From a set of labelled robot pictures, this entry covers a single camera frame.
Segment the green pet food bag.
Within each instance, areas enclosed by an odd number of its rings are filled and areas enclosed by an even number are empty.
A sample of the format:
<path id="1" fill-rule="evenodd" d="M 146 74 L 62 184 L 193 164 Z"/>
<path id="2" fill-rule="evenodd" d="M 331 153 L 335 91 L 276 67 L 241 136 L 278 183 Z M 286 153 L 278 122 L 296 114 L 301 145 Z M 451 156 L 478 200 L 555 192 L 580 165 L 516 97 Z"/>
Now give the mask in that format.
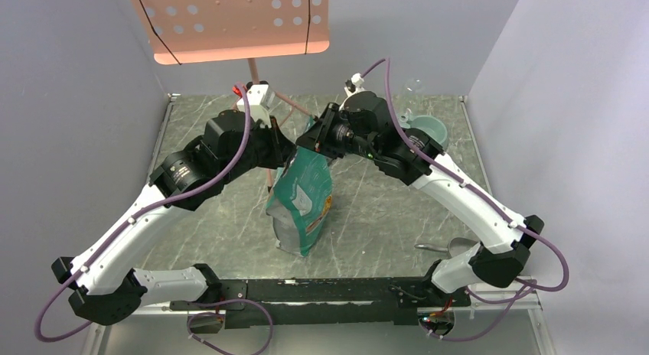
<path id="1" fill-rule="evenodd" d="M 332 205 L 329 160 L 298 146 L 279 168 L 266 203 L 276 247 L 305 257 L 317 242 Z"/>

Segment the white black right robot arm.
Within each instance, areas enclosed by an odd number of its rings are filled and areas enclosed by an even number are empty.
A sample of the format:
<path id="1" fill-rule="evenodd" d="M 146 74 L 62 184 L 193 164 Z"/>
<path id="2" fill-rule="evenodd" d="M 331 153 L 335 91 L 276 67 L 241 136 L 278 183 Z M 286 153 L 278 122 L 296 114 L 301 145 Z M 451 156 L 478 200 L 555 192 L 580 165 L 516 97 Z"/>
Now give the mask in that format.
<path id="1" fill-rule="evenodd" d="M 533 239 L 523 235 L 526 219 L 506 214 L 425 131 L 402 127 L 390 99 L 364 90 L 340 105 L 330 103 L 296 143 L 328 158 L 369 159 L 385 175 L 433 197 L 474 232 L 478 242 L 468 251 L 427 272 L 422 295 L 429 304 L 442 305 L 474 283 L 506 288 L 527 263 Z"/>

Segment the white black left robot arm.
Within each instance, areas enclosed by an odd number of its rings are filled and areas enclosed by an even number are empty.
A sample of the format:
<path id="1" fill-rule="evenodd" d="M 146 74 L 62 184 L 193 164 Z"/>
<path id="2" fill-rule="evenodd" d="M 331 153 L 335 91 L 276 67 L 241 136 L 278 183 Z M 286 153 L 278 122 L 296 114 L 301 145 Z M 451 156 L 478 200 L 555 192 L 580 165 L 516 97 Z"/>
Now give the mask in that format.
<path id="1" fill-rule="evenodd" d="M 122 321 L 138 308 L 187 301 L 212 308 L 223 296 L 213 269 L 151 271 L 137 262 L 179 220 L 254 168 L 277 169 L 294 155 L 295 143 L 276 120 L 265 124 L 243 112 L 222 111 L 203 134 L 168 155 L 152 172 L 133 205 L 86 252 L 57 259 L 52 269 L 71 290 L 74 314 L 101 325 Z"/>

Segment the metal food scoop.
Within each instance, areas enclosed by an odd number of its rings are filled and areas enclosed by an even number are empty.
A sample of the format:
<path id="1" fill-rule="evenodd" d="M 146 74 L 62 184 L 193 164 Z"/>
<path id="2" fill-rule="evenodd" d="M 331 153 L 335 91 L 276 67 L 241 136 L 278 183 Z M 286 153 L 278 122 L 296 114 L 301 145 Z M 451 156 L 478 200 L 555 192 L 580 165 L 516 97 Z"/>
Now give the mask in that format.
<path id="1" fill-rule="evenodd" d="M 478 244 L 476 240 L 455 237 L 448 242 L 447 246 L 436 246 L 431 243 L 416 243 L 414 248 L 430 252 L 446 253 L 449 257 L 455 257 L 471 249 L 476 244 Z"/>

